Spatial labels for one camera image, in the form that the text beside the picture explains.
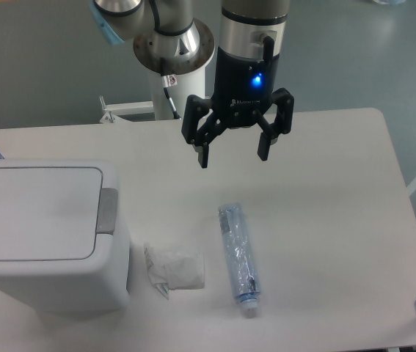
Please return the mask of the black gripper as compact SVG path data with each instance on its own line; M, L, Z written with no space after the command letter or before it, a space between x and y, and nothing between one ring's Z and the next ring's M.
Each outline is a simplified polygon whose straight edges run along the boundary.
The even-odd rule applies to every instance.
M262 130L257 154L267 161L271 146L280 134L292 129L294 97L286 88L273 92L278 55L273 45L262 45L260 58L234 56L219 49L212 98L190 95L186 100L181 133L198 154L203 169L208 167L209 144L227 128L258 124ZM263 116L277 107L274 121Z

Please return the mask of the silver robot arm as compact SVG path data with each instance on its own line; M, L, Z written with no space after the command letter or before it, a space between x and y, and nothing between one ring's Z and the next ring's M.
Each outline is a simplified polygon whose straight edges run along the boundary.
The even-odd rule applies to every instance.
M109 43L132 42L153 75L156 117L181 120L201 167L210 143L227 129L258 126L262 160L291 131L294 98L274 85L288 9L287 1L223 1L214 37L191 1L90 2Z

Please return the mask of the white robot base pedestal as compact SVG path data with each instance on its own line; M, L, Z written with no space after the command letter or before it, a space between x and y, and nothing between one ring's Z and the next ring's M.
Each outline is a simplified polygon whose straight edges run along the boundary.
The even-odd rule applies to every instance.
M150 85L151 100L155 120L173 120L174 115L170 103L162 87L162 78L159 73L149 71L148 80ZM205 98L205 66L190 73L175 76L177 84L168 87L169 96L175 104L180 117L184 116L186 100L190 95Z

